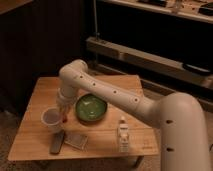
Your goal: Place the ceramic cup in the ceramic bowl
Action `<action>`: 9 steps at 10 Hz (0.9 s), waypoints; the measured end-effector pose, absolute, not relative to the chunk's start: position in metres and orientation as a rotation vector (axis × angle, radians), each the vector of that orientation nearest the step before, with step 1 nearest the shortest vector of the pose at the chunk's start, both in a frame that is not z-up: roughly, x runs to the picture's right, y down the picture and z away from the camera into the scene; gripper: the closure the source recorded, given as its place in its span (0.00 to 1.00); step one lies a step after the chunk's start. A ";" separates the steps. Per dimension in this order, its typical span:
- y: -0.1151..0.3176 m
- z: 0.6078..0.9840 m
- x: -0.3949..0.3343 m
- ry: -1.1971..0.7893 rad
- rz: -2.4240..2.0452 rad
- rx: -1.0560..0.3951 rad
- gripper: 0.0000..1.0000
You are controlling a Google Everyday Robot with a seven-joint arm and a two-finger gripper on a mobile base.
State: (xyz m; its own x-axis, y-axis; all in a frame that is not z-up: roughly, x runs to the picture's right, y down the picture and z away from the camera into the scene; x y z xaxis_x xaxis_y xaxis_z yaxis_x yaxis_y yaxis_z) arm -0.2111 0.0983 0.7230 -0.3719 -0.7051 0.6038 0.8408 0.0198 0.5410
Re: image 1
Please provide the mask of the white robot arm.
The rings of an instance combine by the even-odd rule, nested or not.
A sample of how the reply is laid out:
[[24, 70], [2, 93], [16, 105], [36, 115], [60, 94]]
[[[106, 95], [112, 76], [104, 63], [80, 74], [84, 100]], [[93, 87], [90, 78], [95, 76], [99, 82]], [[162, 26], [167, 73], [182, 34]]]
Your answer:
[[56, 103], [61, 111], [83, 89], [161, 130], [161, 171], [212, 171], [205, 115], [192, 95], [177, 92], [155, 101], [90, 76], [80, 59], [63, 66], [59, 78]]

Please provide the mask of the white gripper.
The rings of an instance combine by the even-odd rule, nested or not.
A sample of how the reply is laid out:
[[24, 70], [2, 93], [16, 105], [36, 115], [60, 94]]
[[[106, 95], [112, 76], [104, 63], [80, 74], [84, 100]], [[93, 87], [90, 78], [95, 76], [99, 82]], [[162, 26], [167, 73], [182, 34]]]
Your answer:
[[67, 114], [71, 109], [72, 100], [70, 98], [65, 97], [60, 90], [57, 90], [56, 104], [59, 109], [59, 112], [62, 115], [62, 122], [67, 122]]

